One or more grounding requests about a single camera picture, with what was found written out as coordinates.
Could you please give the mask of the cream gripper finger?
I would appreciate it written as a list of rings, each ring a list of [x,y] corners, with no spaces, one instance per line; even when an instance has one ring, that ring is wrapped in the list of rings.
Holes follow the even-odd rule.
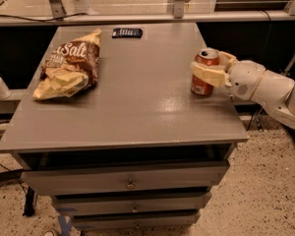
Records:
[[[192,62],[191,69],[198,78],[216,88],[230,87],[230,76],[223,65],[208,66],[202,63]]]
[[[219,51],[219,65],[224,71],[228,71],[232,64],[237,60],[237,57],[224,51]]]

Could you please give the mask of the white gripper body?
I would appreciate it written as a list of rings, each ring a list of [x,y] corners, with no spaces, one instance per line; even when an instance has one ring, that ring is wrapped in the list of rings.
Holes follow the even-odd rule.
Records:
[[[235,61],[227,71],[230,81],[228,91],[240,99],[250,99],[265,71],[263,65],[253,61]]]

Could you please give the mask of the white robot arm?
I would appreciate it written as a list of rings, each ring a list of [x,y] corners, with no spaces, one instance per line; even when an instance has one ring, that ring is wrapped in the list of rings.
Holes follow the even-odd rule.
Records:
[[[192,73],[216,88],[226,87],[237,98],[259,104],[273,119],[295,129],[294,80],[227,52],[218,51],[218,57],[218,65],[193,61]]]

